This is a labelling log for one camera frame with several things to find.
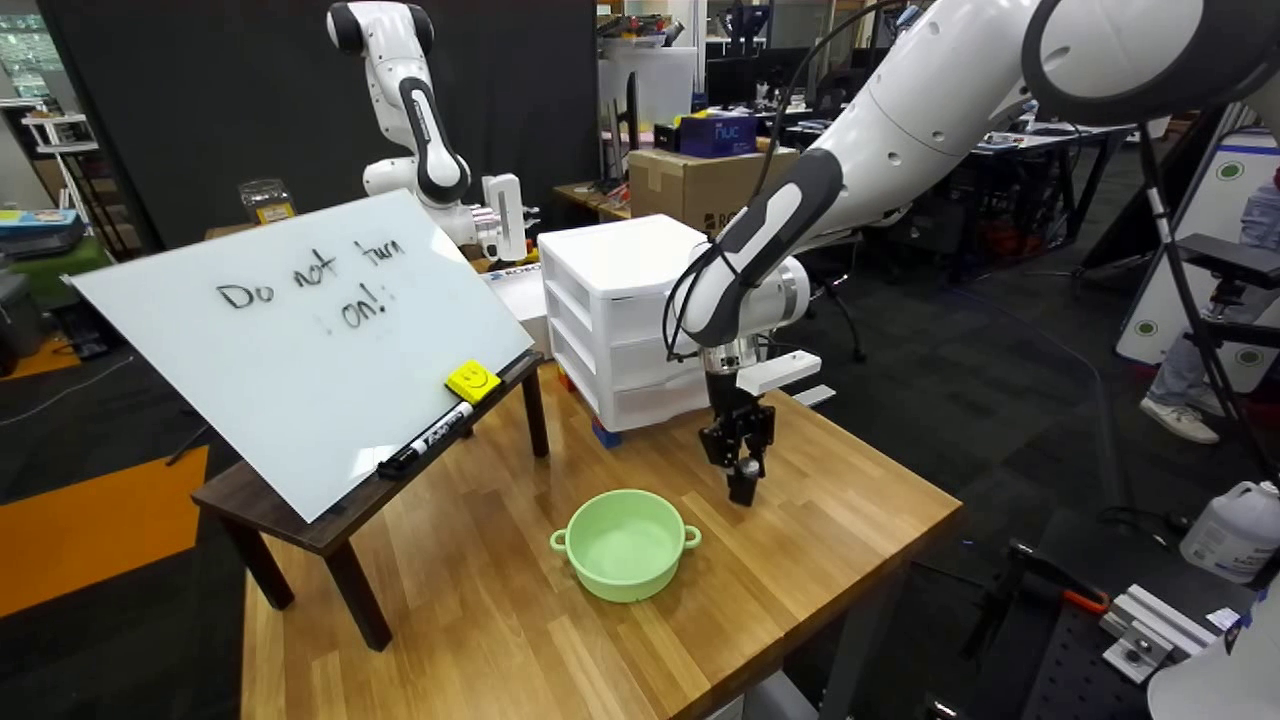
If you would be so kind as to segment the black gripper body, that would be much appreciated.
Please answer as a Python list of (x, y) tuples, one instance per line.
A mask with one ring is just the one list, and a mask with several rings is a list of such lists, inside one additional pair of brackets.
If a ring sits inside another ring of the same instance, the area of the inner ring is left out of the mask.
[(703, 456), (720, 466), (758, 464), (776, 435), (776, 413), (731, 377), (714, 373), (709, 373), (709, 398), (713, 421), (699, 428)]

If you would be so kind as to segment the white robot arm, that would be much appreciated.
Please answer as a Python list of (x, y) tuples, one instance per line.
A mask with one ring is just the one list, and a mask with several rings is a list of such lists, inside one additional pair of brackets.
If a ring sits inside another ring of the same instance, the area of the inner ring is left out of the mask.
[(663, 327), (703, 355), (699, 445), (758, 479), (772, 413), (738, 388), (746, 298), (795, 254), (908, 209), (1001, 113), (1145, 122), (1259, 95), (1277, 78), (1280, 0), (931, 0), (791, 177), (750, 197), (667, 290)]

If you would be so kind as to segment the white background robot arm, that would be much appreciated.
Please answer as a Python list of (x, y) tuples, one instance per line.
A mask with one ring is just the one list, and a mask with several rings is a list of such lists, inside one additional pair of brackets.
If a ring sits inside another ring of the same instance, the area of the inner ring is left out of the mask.
[(455, 245), (478, 248), (492, 262), (521, 262), (526, 254), (521, 180), (475, 177), (448, 140), (429, 62), (435, 43), (429, 11), (412, 0), (336, 0), (324, 32), (363, 62), (376, 128), (399, 142), (399, 156), (358, 172), (363, 192), (405, 187)]

